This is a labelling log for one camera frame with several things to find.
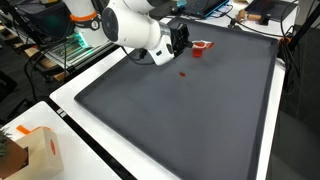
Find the table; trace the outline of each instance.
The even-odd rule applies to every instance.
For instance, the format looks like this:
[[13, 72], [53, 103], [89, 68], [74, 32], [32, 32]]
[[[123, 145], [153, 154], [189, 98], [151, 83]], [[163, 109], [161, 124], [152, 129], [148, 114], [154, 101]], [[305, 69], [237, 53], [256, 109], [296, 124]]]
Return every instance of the table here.
[[[230, 12], [230, 16], [238, 13], [238, 10], [244, 7], [235, 6], [234, 10]], [[290, 25], [294, 24], [296, 16], [296, 9], [284, 21], [284, 29], [288, 29]], [[226, 27], [230, 20], [227, 17], [219, 19], [209, 19], [202, 21], [204, 23], [214, 24]], [[246, 24], [251, 28], [259, 30], [256, 24]], [[277, 22], [270, 22], [270, 27], [267, 27], [264, 32], [279, 33], [280, 26]], [[149, 156], [145, 155], [138, 148], [129, 143], [125, 138], [116, 133], [113, 129], [102, 123], [95, 116], [91, 115], [84, 108], [74, 101], [75, 95], [88, 86], [91, 82], [96, 80], [104, 72], [119, 62], [125, 53], [118, 49], [107, 57], [103, 58], [97, 64], [74, 78], [72, 81], [62, 86], [50, 95], [50, 98], [58, 104], [71, 118], [75, 120], [81, 127], [85, 129], [106, 151], [108, 151], [117, 161], [119, 161], [130, 173], [137, 179], [149, 180], [154, 179], [179, 179], [174, 174], [159, 165]], [[260, 160], [256, 179], [265, 179], [268, 169], [269, 156], [273, 140], [273, 133], [278, 114], [280, 96], [284, 80], [285, 68], [282, 60], [278, 59], [275, 64], [275, 69], [272, 78], [272, 85], [270, 90], [270, 98], [268, 103], [265, 129], [263, 132], [263, 139], [260, 152]]]
[[64, 171], [53, 180], [121, 179], [45, 102], [39, 102], [3, 127], [8, 128], [13, 140], [24, 136], [15, 129], [18, 125], [30, 130], [47, 126], [57, 134]]

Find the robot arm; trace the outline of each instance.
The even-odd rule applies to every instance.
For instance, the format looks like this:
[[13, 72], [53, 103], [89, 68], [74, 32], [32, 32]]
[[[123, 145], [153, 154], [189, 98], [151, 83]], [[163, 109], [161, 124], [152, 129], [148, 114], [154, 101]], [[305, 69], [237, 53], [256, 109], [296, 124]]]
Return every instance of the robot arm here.
[[174, 58], [170, 28], [147, 14], [170, 0], [111, 0], [102, 13], [105, 35], [115, 44], [149, 51], [157, 65]]

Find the gray mat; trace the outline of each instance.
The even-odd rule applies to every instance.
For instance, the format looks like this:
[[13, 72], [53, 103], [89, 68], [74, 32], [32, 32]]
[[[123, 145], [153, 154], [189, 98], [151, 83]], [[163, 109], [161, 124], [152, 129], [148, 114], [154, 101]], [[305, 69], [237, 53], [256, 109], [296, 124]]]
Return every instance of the gray mat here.
[[163, 66], [124, 58], [75, 99], [182, 179], [255, 179], [277, 40], [183, 19], [170, 26], [180, 22], [190, 40], [215, 46]]

